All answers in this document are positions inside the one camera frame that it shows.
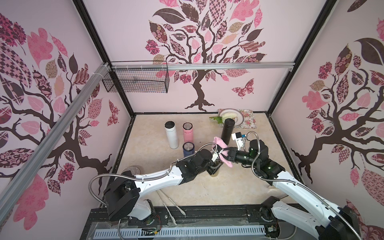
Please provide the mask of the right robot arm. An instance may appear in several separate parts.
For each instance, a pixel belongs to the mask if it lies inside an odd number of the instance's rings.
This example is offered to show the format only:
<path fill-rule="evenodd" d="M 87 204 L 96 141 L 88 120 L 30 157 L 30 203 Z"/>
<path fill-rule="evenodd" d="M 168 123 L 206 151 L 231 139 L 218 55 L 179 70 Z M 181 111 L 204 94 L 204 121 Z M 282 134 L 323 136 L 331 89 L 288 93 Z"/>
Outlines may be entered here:
<path fill-rule="evenodd" d="M 271 160 L 268 147 L 261 140 L 252 140 L 248 151 L 217 142 L 220 160 L 231 166 L 242 164 L 260 180 L 282 191 L 301 208 L 284 203 L 278 197 L 268 197 L 260 208 L 265 221 L 283 220 L 307 232 L 318 240 L 362 239 L 357 214 L 348 206 L 326 200 L 296 180 L 280 164 Z"/>

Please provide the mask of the blue thermos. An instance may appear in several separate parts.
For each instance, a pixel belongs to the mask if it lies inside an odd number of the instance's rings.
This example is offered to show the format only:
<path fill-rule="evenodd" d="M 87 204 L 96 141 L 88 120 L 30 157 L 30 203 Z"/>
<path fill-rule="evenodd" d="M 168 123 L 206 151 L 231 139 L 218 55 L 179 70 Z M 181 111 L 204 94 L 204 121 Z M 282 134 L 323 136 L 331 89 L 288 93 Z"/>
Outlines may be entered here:
<path fill-rule="evenodd" d="M 195 153 L 195 145 L 192 142 L 186 142 L 183 144 L 184 157 L 191 156 Z"/>

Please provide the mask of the gold thermos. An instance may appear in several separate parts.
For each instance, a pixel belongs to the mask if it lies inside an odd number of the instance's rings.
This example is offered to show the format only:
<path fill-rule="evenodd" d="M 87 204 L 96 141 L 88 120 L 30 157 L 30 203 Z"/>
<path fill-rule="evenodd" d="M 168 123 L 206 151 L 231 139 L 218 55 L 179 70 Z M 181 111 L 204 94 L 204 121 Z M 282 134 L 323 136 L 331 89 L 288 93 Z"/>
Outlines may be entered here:
<path fill-rule="evenodd" d="M 215 166 L 213 169 L 211 169 L 212 170 L 211 177 L 216 177 L 219 174 L 219 169 L 222 165 L 223 164 L 221 163 L 221 164 Z"/>

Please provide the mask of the pink towel cloth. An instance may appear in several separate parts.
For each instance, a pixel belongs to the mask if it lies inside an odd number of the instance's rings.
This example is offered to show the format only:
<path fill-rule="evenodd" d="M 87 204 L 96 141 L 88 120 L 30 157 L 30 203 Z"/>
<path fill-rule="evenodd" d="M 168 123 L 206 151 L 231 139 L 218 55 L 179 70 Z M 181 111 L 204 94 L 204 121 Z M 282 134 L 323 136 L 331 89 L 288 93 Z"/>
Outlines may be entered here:
<path fill-rule="evenodd" d="M 226 159 L 229 152 L 228 145 L 219 137 L 214 137 L 214 143 L 218 146 L 219 160 L 229 168 L 232 168 L 233 164 Z"/>

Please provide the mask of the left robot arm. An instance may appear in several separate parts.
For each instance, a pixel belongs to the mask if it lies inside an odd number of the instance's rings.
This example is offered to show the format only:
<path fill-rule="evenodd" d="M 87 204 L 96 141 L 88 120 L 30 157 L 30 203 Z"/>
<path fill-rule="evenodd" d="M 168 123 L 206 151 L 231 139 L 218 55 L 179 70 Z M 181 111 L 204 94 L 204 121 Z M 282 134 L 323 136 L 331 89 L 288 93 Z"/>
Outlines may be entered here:
<path fill-rule="evenodd" d="M 109 220 L 124 217 L 147 220 L 155 216 L 152 202 L 145 196 L 167 187 L 193 181 L 199 174 L 216 166 L 219 155 L 207 149 L 177 161 L 169 170 L 149 175 L 133 175 L 125 171 L 110 183 L 104 191 Z"/>

